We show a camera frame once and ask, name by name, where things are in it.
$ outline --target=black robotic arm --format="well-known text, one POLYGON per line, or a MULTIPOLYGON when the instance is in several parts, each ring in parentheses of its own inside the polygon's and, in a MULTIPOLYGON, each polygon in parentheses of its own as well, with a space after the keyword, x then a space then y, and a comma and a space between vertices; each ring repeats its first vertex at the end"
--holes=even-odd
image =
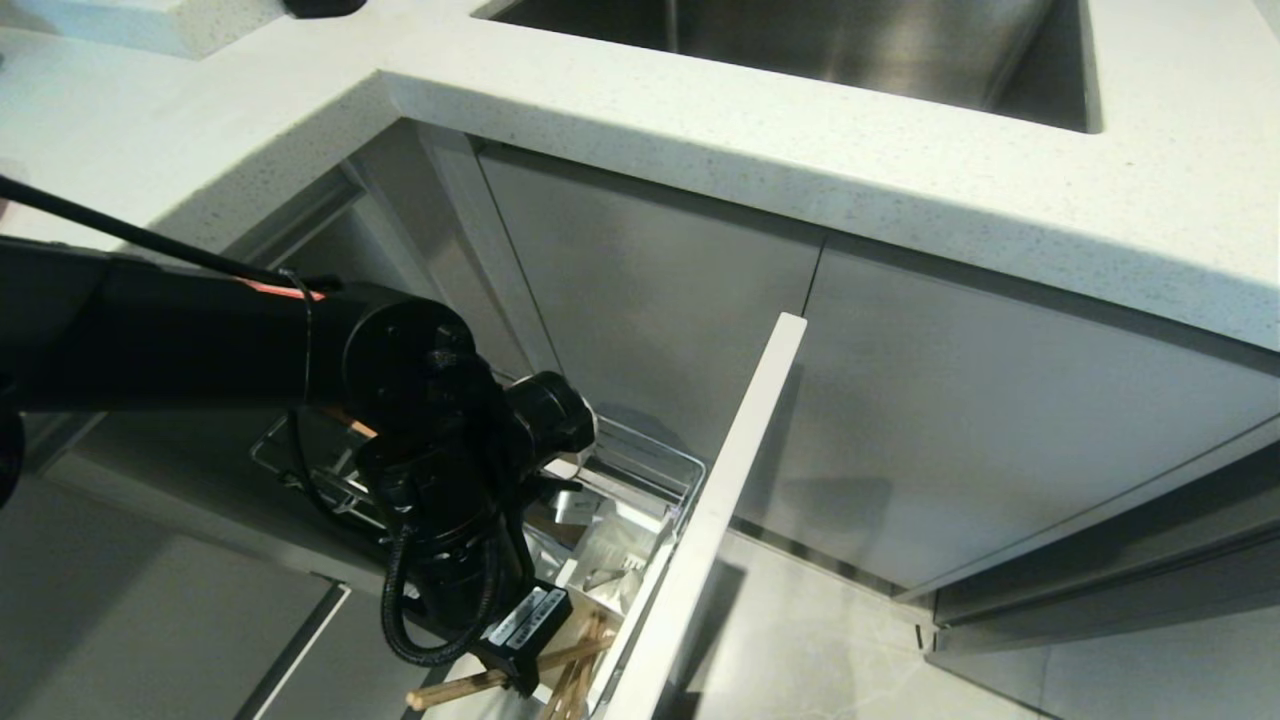
MULTIPOLYGON (((442 665, 476 651, 529 596, 522 511, 550 482, 538 469, 594 442, 591 413, 563 378, 503 388, 439 302, 242 265, 3 177, 0 197, 233 275, 0 237, 0 473, 17 478, 22 411, 333 409, 378 433, 357 468, 390 532, 381 615, 399 657, 442 665), (443 646, 410 639, 410 602, 443 646)), ((540 648, 530 650, 477 655, 527 694, 540 648)))

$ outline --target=kitchen cabinet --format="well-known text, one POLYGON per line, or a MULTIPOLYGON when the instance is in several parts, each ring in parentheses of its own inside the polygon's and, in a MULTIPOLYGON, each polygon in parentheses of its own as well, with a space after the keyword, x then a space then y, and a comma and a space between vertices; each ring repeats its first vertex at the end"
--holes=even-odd
POLYGON ((564 375, 603 415, 716 456, 820 231, 532 152, 480 164, 564 375))
POLYGON ((805 316, 739 514, 908 589, 1276 433, 1274 354, 861 238, 828 238, 805 316))

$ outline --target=white drawer front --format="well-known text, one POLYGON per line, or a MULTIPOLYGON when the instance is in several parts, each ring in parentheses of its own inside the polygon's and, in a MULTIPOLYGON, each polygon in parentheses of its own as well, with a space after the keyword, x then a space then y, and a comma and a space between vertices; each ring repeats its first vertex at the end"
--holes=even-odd
POLYGON ((653 716, 721 538, 733 516, 737 497, 773 416, 805 324, 803 318, 786 313, 778 318, 666 574, 652 591, 648 611, 632 611, 622 626, 618 642, 625 650, 617 661, 621 670, 609 673, 608 667, 602 669, 600 684, 617 684, 605 702, 595 708, 595 717, 630 720, 653 716))

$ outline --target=label sticker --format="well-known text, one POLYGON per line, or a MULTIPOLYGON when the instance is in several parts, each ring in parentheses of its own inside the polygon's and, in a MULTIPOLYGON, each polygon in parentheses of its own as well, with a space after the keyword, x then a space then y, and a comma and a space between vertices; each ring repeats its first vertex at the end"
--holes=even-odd
POLYGON ((532 616, 529 618, 529 621, 525 623, 518 630, 516 630, 516 634, 507 643, 507 647, 512 650, 520 650, 525 647, 525 643, 529 642, 529 638, 534 637, 534 633, 538 632, 538 628, 543 625, 543 621, 547 620, 547 618, 552 614, 553 610, 556 610, 556 606, 559 605, 559 601, 562 600, 564 600, 564 591, 559 588, 556 588, 552 592, 547 593, 547 597, 538 605, 538 609, 534 610, 534 614, 532 616))
POLYGON ((511 634, 515 633, 516 629, 520 628, 520 625, 527 620, 535 610, 538 610, 538 603, 543 601, 543 596, 545 594, 547 591, 543 588, 534 588, 530 591, 530 593, 525 596, 525 600, 520 601, 520 605, 508 612, 502 623, 494 625, 490 632, 484 635, 484 638, 493 644, 502 644, 507 642, 507 639, 511 638, 511 634))

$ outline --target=cabinet panel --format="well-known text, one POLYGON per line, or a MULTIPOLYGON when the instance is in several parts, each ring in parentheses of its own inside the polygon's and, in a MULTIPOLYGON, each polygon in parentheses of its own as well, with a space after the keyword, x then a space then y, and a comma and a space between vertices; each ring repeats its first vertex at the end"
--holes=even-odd
POLYGON ((507 147, 481 165, 566 377, 713 457, 778 313, 804 307, 819 231, 507 147))
POLYGON ((739 514, 899 585, 1100 521, 1280 411, 1274 375, 877 247, 828 238, 794 411, 739 514))
POLYGON ((233 717, 329 583, 24 478, 0 512, 0 717, 233 717))
MULTIPOLYGON (((439 643, 436 638, 420 642, 439 643)), ((379 596, 353 591, 262 720, 390 720, 403 715, 407 691, 421 685, 424 678, 439 682, 443 670, 429 671, 396 657, 383 639, 379 596)))

